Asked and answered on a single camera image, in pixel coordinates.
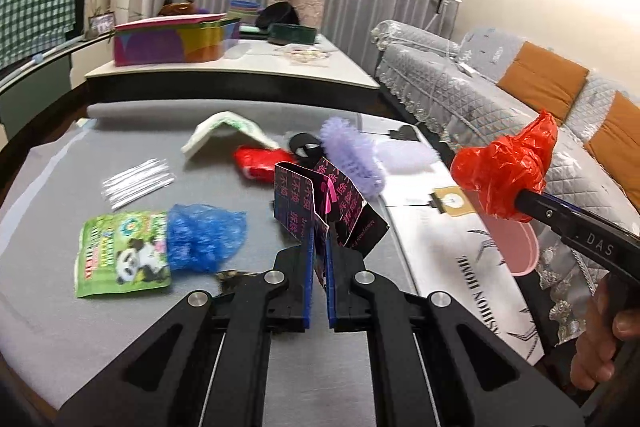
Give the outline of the right hand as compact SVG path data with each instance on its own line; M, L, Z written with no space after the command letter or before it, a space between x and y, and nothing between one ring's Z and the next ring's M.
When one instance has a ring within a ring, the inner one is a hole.
M596 384L609 381L615 373L617 343L639 337L638 309L620 311L608 323L605 315L611 300L609 281L610 276L605 275L589 300L586 329L576 341L576 353L570 363L570 381L580 390L592 390Z

